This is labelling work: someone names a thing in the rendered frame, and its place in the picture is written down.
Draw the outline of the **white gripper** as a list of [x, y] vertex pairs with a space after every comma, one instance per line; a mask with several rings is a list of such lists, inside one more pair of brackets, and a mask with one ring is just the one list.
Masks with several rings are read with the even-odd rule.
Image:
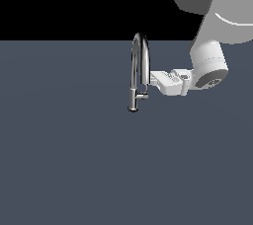
[[[161, 72], [164, 81], [161, 86], [167, 96], [186, 96], [192, 83], [192, 71], [187, 69], [172, 69]], [[160, 71], [150, 72], [150, 84], [159, 85]]]

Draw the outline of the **chrome gooseneck faucet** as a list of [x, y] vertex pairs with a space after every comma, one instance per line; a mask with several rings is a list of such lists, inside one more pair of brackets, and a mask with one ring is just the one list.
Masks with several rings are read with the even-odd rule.
[[130, 87], [129, 87], [129, 105], [127, 109], [135, 113], [138, 111], [137, 99], [135, 98], [137, 93], [147, 93], [139, 92], [137, 90], [136, 81], [137, 76], [140, 76], [140, 83], [148, 89], [150, 85], [150, 53], [149, 46], [145, 34], [143, 32], [138, 32], [132, 42], [131, 49], [131, 75], [130, 75]]

